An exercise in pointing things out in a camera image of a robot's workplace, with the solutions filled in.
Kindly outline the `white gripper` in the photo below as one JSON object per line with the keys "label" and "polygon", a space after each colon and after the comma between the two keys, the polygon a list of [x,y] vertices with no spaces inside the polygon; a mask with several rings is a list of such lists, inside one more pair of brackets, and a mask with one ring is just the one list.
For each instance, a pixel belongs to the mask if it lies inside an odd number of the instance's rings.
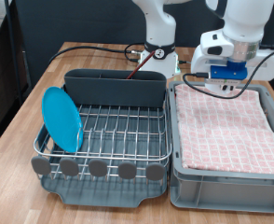
{"label": "white gripper", "polygon": [[[208,73],[209,79],[255,80],[274,78],[274,51],[258,49],[257,45],[199,45],[191,61],[192,73]],[[222,91],[228,90],[224,85]]]}

